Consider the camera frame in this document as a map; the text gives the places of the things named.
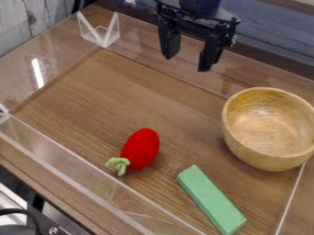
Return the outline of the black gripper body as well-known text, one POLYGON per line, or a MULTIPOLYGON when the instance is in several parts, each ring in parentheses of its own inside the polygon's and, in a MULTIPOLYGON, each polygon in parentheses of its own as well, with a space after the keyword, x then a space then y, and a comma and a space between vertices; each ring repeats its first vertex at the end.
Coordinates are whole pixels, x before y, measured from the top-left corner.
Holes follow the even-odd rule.
POLYGON ((235 28, 240 18, 222 8, 220 0, 155 0, 156 11, 165 17, 183 20, 199 30, 223 27, 227 46, 234 44, 235 28))

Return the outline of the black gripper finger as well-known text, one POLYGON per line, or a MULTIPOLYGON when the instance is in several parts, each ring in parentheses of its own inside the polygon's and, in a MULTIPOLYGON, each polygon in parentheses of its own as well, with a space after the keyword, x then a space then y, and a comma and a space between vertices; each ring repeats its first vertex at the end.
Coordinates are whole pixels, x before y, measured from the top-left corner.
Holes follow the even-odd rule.
POLYGON ((206 36, 198 65, 198 71, 200 73, 207 72, 218 62, 223 50, 222 42, 223 39, 216 33, 206 36))
POLYGON ((180 50, 181 34, 176 22, 163 16, 157 17, 157 36, 161 54, 169 60, 180 50))

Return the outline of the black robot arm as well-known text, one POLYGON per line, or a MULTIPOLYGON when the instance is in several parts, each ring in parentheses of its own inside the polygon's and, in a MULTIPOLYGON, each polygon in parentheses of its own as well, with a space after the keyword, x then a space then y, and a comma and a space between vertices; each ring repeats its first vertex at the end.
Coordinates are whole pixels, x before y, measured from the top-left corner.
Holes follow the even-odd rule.
POLYGON ((235 43, 240 18, 220 7, 220 0, 155 0, 159 46, 164 58, 180 50, 181 32, 203 38, 198 72, 211 70, 226 47, 235 43))

